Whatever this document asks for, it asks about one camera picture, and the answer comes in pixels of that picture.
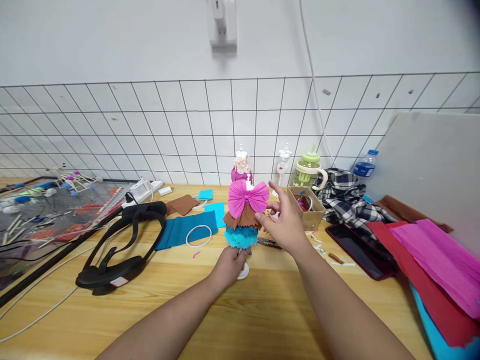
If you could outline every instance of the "headset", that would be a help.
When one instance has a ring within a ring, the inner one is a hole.
[[[147,265],[149,257],[154,252],[157,245],[162,239],[162,235],[165,232],[166,224],[165,216],[167,214],[167,206],[162,201],[149,202],[145,204],[138,204],[128,206],[123,209],[121,219],[115,222],[103,235],[92,253],[86,260],[82,271],[78,274],[75,283],[80,288],[91,289],[93,295],[106,295],[112,293],[116,288],[119,288],[131,280],[135,279]],[[113,266],[108,266],[110,259],[119,252],[130,248],[139,234],[139,222],[146,220],[157,219],[161,225],[161,231],[153,242],[151,248],[145,254],[145,256],[134,256],[121,263]],[[133,226],[133,234],[127,245],[117,250],[114,246],[105,257],[101,260],[100,264],[93,266],[92,261],[100,250],[102,245],[117,231],[122,230],[128,226]]]

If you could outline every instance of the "water bottle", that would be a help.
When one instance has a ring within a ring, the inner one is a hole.
[[[353,168],[353,173],[358,177],[360,183],[364,183],[367,178],[372,176],[377,167],[377,150],[368,150],[368,154],[361,157]]]

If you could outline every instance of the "pink tissue paper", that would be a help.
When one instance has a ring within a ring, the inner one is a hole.
[[[390,231],[458,306],[480,318],[480,260],[429,219]]]

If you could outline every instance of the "smartphone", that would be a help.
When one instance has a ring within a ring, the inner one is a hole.
[[[395,262],[385,258],[348,226],[335,224],[325,231],[373,280],[380,281],[395,275]]]

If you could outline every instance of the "hand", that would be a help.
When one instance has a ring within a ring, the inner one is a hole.
[[[239,254],[238,248],[226,247],[220,254],[215,267],[208,276],[215,287],[221,292],[231,286],[239,277],[244,269],[247,255],[252,255],[252,251],[242,250]]]
[[[305,248],[305,245],[311,248],[312,245],[305,235],[300,218],[294,211],[287,193],[272,181],[269,181],[268,185],[277,192],[280,202],[269,201],[267,209],[271,209],[270,215],[279,213],[279,219],[274,222],[271,218],[258,212],[255,214],[256,219],[270,233],[276,243],[290,255],[293,256],[293,253]]]

